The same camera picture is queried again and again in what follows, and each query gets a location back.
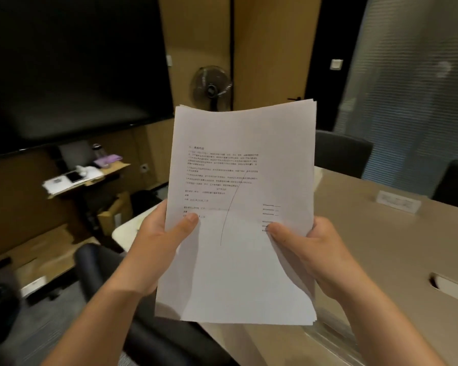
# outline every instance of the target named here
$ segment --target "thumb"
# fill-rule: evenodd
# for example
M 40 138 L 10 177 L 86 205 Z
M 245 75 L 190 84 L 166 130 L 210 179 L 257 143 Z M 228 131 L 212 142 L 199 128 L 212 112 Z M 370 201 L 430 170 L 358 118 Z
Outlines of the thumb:
M 273 236 L 277 243 L 286 246 L 297 255 L 300 255 L 300 252 L 305 246 L 305 237 L 294 234 L 281 223 L 270 223 L 268 225 L 268 232 L 271 234 L 271 236 Z
M 199 218 L 197 214 L 189 213 L 183 217 L 183 219 L 178 222 L 175 227 L 165 234 L 167 240 L 175 246 L 179 246 L 182 241 L 185 240 L 195 229 L 198 224 L 198 220 Z

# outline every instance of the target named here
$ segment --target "right hand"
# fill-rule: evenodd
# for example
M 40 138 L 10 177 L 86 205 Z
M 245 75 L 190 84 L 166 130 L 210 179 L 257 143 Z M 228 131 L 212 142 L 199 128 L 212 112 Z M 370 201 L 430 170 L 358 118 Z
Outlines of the right hand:
M 277 243 L 294 252 L 322 291 L 337 301 L 370 281 L 327 218 L 315 217 L 314 227 L 306 237 L 277 222 L 268 225 L 268 232 Z

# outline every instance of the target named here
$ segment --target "chair backrest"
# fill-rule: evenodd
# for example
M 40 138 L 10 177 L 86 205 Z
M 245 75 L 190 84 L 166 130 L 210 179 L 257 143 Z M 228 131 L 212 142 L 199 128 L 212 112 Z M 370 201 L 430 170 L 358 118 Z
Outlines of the chair backrest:
M 122 257 L 103 246 L 85 244 L 74 255 L 75 271 L 86 300 L 114 273 Z M 231 357 L 198 324 L 154 317 L 156 294 L 141 299 L 124 343 L 138 365 L 222 366 Z
M 372 150 L 370 141 L 317 130 L 314 165 L 361 178 Z
M 432 199 L 458 207 L 458 160 L 449 164 Z

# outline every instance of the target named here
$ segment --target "beige table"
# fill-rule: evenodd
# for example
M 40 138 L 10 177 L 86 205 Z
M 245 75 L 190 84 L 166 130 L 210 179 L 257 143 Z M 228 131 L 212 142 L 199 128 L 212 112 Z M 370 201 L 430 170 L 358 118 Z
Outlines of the beige table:
M 333 221 L 369 275 L 446 361 L 458 366 L 458 300 L 428 282 L 431 273 L 458 282 L 458 208 L 327 170 L 317 169 L 316 178 L 315 213 Z M 377 204 L 379 190 L 420 199 L 422 207 L 412 215 Z M 125 250 L 148 213 L 114 231 Z M 347 323 L 341 307 L 320 290 L 315 304 Z M 301 326 L 201 325 L 242 366 L 347 364 Z

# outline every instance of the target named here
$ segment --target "gray carpet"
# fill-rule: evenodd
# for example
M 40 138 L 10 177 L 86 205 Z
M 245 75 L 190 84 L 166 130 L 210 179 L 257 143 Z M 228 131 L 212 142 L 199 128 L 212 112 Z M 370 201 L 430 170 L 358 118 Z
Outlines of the gray carpet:
M 44 299 L 32 307 L 23 301 L 12 332 L 0 345 L 0 366 L 39 365 L 84 306 L 78 282 L 64 289 L 54 301 Z M 123 353 L 119 365 L 135 363 Z

